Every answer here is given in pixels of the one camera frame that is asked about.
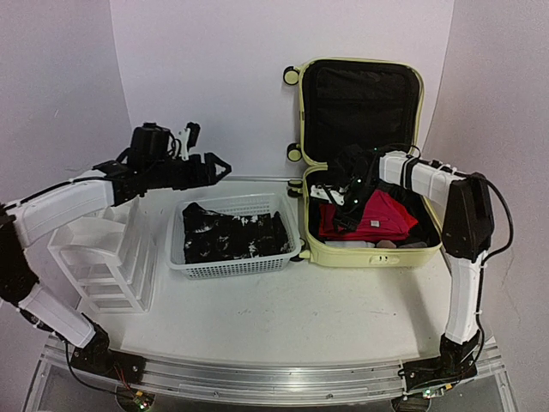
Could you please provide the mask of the red shirt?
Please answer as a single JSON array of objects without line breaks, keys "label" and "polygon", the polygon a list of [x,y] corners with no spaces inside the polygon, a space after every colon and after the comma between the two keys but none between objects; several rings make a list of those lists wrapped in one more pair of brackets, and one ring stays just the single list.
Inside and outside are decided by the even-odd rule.
[{"label": "red shirt", "polygon": [[376,243],[380,240],[405,240],[419,221],[390,194],[375,190],[368,200],[358,228],[354,232],[335,229],[335,206],[320,206],[319,235],[328,240],[350,240]]}]

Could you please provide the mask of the white perforated plastic basket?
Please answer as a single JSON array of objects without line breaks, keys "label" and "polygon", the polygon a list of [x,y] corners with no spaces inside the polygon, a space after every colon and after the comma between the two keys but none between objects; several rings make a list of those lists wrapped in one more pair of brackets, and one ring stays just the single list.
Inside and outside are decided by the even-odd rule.
[{"label": "white perforated plastic basket", "polygon": [[166,228],[166,264],[191,280],[273,272],[302,245],[297,219],[280,194],[183,201]]}]

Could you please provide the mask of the black and white patterned garment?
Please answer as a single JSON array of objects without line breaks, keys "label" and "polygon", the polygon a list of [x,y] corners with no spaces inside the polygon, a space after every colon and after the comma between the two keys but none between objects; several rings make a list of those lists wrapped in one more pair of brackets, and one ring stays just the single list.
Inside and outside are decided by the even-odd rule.
[{"label": "black and white patterned garment", "polygon": [[291,251],[281,214],[227,215],[191,203],[182,212],[184,261],[205,264]]}]

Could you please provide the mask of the pale yellow hard-shell suitcase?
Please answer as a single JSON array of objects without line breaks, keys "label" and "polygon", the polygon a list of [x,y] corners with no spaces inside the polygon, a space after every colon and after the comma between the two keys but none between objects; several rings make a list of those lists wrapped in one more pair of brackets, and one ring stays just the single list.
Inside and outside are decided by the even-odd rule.
[{"label": "pale yellow hard-shell suitcase", "polygon": [[[307,209],[304,183],[311,183],[311,171],[329,169],[329,162],[348,145],[357,144],[365,150],[391,148],[418,157],[424,84],[419,73],[405,64],[351,58],[320,58],[301,66],[289,66],[282,78],[299,91],[300,138],[287,147],[287,158],[306,163],[302,178],[288,184],[289,195],[304,202],[305,233],[299,258],[319,264],[311,255],[307,238],[309,233],[318,234],[318,226],[309,226],[306,220],[308,217],[316,220],[319,214]],[[325,267],[419,267],[440,249],[437,232],[441,226],[430,202],[423,202],[400,188],[382,185],[380,189],[402,204],[419,224],[405,240],[393,241],[395,249],[376,248],[377,242],[357,248],[356,267],[341,266],[335,258]],[[424,241],[428,246],[400,248],[415,241]]]}]

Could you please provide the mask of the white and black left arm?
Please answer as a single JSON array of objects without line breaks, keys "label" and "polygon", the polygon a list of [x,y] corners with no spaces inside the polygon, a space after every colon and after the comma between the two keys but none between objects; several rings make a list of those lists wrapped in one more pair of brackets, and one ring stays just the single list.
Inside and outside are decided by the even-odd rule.
[{"label": "white and black left arm", "polygon": [[123,153],[2,206],[3,300],[71,344],[71,367],[138,382],[143,358],[111,349],[108,333],[63,303],[30,268],[25,251],[48,237],[52,257],[87,305],[96,312],[144,313],[152,299],[157,245],[140,198],[154,189],[215,185],[231,170],[212,153],[188,158]]}]

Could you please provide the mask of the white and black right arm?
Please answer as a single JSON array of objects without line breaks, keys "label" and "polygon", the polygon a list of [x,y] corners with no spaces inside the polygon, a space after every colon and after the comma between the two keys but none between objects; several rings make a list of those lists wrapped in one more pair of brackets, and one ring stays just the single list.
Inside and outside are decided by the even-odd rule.
[{"label": "white and black right arm", "polygon": [[332,231],[343,236],[359,231],[365,211],[373,205],[377,212],[387,215],[393,205],[390,194],[381,191],[382,185],[445,207],[437,242],[448,257],[452,286],[440,354],[406,362],[401,371],[410,390],[474,376],[486,337],[480,306],[484,270],[493,254],[492,184],[480,173],[461,173],[438,161],[425,161],[391,148],[349,148],[329,165],[329,170],[335,178],[315,184],[305,182],[303,189],[307,209],[319,211],[318,219],[306,219],[309,226],[318,226],[318,234],[309,233],[307,238],[312,257],[324,266],[331,258],[341,266],[358,266],[359,249],[338,253],[335,247],[326,245],[328,233],[322,225],[330,222]]}]

